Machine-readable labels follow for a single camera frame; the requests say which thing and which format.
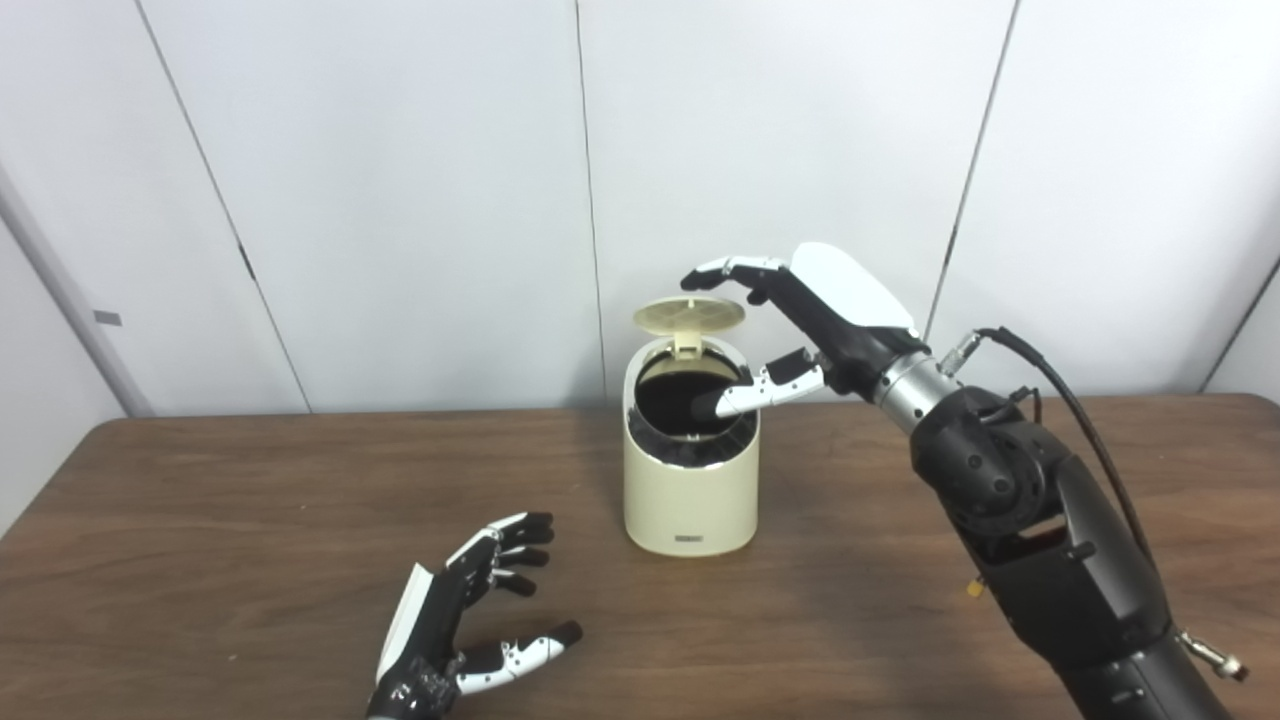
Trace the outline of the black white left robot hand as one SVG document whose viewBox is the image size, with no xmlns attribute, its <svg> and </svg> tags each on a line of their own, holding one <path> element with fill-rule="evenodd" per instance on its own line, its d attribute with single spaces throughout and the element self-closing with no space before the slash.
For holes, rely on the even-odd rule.
<svg viewBox="0 0 1280 720">
<path fill-rule="evenodd" d="M 390 620 L 369 697 L 367 719 L 443 719 L 462 697 L 517 682 L 577 644 L 584 630 L 550 630 L 458 648 L 466 610 L 493 589 L 531 597 L 517 566 L 544 568 L 554 537 L 549 512 L 517 512 L 486 524 L 431 571 L 415 564 Z"/>
</svg>

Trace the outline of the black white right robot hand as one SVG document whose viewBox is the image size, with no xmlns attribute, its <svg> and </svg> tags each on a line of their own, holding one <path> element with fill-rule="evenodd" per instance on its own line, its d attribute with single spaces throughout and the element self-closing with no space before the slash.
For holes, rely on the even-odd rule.
<svg viewBox="0 0 1280 720">
<path fill-rule="evenodd" d="M 767 363 L 746 386 L 691 401 L 698 420 L 746 415 L 822 388 L 881 404 L 928 352 L 913 315 L 860 263 L 835 246 L 805 242 L 787 260 L 727 256 L 685 275 L 682 290 L 733 281 L 751 305 L 772 304 L 814 345 Z"/>
</svg>

